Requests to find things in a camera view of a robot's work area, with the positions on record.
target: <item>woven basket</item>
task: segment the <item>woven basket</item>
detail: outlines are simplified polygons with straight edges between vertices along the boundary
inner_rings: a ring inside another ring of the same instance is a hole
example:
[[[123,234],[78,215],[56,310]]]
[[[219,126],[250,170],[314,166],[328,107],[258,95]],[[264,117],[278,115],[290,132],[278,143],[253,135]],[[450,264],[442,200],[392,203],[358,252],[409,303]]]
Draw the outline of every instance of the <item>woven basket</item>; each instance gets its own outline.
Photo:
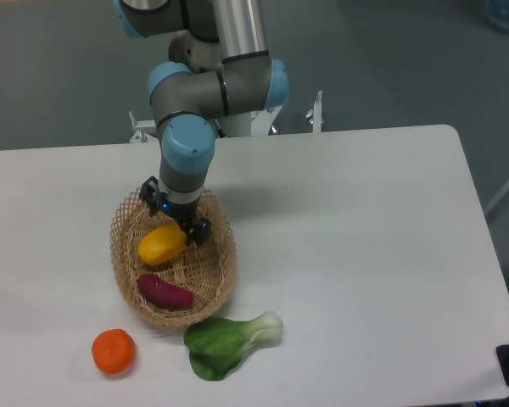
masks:
[[[199,216],[211,220],[210,238],[161,265],[146,265],[137,255],[143,237],[174,220],[162,212],[149,216],[148,206],[132,192],[117,209],[111,223],[111,263],[115,280],[128,305],[144,320],[159,326],[183,327],[214,314],[230,297],[236,281],[238,258],[232,229],[210,190],[202,193]],[[137,278],[155,273],[194,294],[190,309],[162,309],[148,302],[137,289]]]

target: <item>white table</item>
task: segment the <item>white table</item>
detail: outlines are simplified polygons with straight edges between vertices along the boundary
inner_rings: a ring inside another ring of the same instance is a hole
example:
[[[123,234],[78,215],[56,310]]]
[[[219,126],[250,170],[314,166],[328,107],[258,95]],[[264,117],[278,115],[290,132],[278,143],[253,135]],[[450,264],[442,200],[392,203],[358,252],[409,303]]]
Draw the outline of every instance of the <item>white table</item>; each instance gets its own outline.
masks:
[[[509,298],[448,126],[219,140],[206,186],[238,245],[223,314],[283,317],[276,348],[223,382],[182,334],[126,306],[109,262],[115,209],[159,167],[153,144],[0,152],[0,406],[406,406],[509,394],[495,347]],[[137,343],[99,374],[92,340]]]

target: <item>bok choy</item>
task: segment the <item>bok choy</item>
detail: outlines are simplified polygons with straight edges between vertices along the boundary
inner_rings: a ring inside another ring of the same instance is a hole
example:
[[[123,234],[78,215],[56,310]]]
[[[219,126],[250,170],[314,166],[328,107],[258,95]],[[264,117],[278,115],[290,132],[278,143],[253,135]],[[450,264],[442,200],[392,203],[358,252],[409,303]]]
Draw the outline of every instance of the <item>bok choy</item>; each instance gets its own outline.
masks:
[[[202,379],[218,381],[256,349],[278,344],[281,336],[281,317],[266,311],[251,321],[210,317],[190,326],[183,339],[194,372]]]

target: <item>yellow pepper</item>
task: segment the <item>yellow pepper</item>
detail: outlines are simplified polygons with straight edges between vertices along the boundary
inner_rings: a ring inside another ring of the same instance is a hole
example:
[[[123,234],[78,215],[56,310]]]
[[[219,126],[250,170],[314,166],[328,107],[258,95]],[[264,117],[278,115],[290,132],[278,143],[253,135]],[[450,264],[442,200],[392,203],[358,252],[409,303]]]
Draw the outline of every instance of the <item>yellow pepper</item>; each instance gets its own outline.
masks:
[[[146,235],[137,246],[137,254],[148,265],[173,259],[187,248],[187,236],[176,222],[159,227]]]

